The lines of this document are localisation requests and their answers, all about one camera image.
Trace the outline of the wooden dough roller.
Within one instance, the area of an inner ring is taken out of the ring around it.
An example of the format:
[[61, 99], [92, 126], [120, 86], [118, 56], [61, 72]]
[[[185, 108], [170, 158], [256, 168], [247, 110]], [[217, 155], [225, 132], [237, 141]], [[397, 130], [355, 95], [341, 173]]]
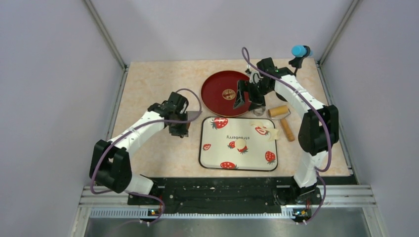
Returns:
[[295, 140], [295, 136], [291, 130], [291, 127], [287, 121], [287, 117], [291, 114], [291, 111], [286, 105], [278, 106], [275, 108], [271, 108], [267, 112], [268, 117], [274, 120], [278, 120], [280, 126], [289, 142], [293, 142]]

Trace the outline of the strawberry print rectangular tray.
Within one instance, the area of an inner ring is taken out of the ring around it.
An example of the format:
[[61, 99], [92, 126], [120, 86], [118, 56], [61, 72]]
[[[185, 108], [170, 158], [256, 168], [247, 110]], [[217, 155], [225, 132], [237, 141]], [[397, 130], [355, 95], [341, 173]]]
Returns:
[[278, 167], [277, 129], [266, 118], [207, 117], [202, 122], [199, 164], [208, 169], [270, 172]]

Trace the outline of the metal dough scraper wooden handle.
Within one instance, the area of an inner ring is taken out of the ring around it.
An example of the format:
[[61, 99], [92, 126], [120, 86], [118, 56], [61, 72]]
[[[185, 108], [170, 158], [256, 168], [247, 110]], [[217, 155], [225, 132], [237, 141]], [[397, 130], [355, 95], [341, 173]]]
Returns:
[[186, 115], [187, 115], [187, 120], [186, 122], [193, 122], [195, 121], [197, 118], [199, 118], [199, 116], [202, 114], [202, 111], [187, 111]]

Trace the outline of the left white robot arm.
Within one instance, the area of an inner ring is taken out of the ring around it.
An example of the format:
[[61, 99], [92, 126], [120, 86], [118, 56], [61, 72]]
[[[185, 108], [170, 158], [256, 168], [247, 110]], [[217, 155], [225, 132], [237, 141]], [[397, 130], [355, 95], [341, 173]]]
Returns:
[[188, 105], [186, 97], [172, 92], [167, 100], [152, 104], [120, 135], [96, 142], [89, 171], [92, 182], [115, 193], [138, 193], [146, 204], [155, 203], [159, 194], [154, 182], [133, 173], [131, 158], [149, 138], [165, 128], [172, 136], [188, 136]]

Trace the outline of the white dough lump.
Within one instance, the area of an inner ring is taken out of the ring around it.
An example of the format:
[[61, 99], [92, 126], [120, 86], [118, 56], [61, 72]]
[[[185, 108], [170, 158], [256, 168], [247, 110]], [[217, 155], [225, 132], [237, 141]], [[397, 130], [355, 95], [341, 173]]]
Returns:
[[237, 139], [235, 141], [235, 148], [238, 150], [242, 150], [246, 145], [246, 140], [244, 139]]

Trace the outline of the red round lacquer plate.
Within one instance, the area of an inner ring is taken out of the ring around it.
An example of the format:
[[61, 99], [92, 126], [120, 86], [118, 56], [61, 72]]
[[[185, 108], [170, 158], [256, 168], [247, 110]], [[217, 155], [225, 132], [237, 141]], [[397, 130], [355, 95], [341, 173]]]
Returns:
[[237, 117], [247, 113], [251, 105], [247, 94], [245, 104], [233, 108], [240, 80], [249, 81], [249, 77], [237, 71], [220, 71], [209, 76], [201, 88], [202, 102], [212, 113], [222, 117]]

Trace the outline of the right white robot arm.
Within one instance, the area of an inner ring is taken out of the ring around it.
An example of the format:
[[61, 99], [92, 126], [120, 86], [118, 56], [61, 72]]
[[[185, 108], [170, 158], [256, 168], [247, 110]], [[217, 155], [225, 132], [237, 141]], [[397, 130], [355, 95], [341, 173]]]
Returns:
[[330, 168], [332, 147], [339, 140], [338, 109], [325, 105], [312, 96], [296, 79], [296, 72], [278, 68], [272, 58], [260, 60], [248, 80], [237, 82], [237, 96], [233, 108], [250, 102], [250, 109], [265, 106], [265, 95], [280, 95], [301, 118], [298, 142], [303, 150], [300, 164], [293, 175], [296, 186], [290, 189], [295, 203], [304, 203], [310, 196], [309, 187], [317, 183], [317, 174]]

